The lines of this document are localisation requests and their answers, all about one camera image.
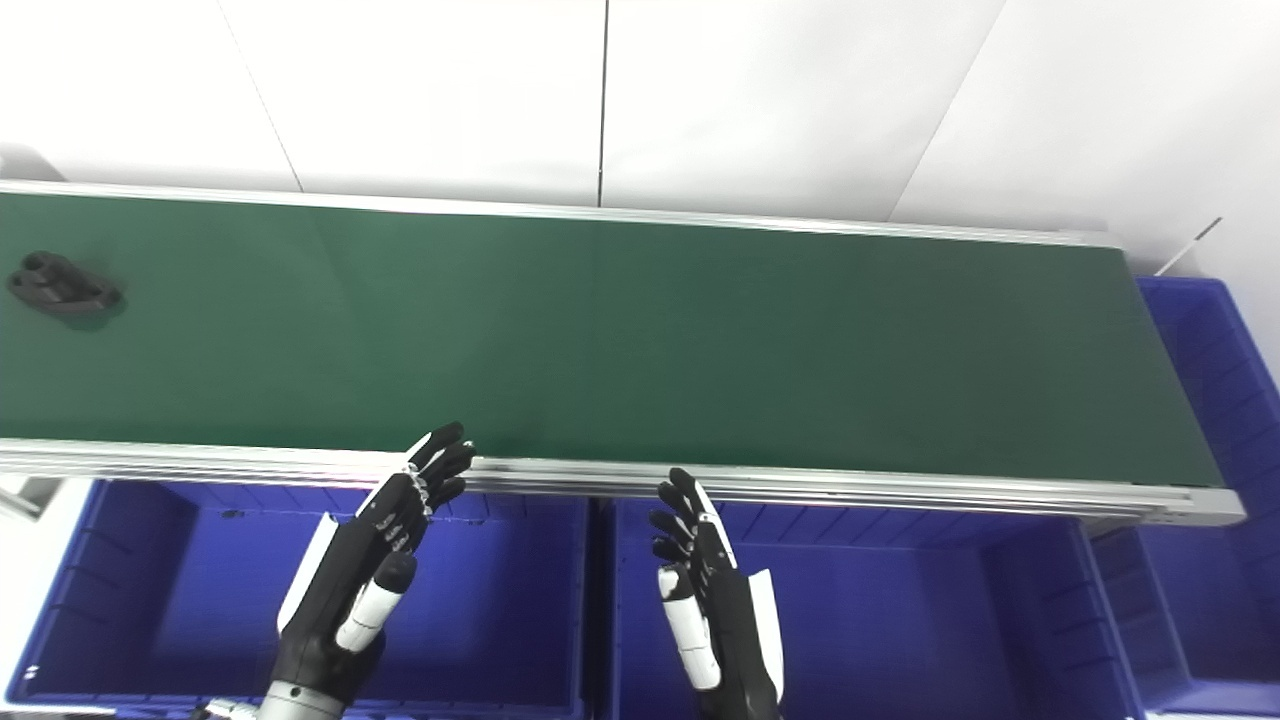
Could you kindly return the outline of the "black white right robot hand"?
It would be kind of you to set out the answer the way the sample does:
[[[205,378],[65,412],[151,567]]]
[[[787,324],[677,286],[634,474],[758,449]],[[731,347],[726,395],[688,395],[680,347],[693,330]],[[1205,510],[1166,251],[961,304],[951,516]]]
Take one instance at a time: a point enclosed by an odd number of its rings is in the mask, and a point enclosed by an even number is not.
[[[682,468],[658,487],[652,552],[660,602],[701,719],[781,719],[785,653],[769,570],[739,569],[703,486]]]

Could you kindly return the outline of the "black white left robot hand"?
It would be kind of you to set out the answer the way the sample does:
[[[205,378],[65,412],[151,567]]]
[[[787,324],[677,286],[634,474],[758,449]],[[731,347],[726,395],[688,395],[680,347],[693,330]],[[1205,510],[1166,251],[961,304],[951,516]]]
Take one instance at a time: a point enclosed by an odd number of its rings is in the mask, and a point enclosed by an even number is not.
[[[324,515],[278,616],[265,702],[339,717],[375,673],[436,511],[466,488],[465,427],[428,432],[347,521]]]

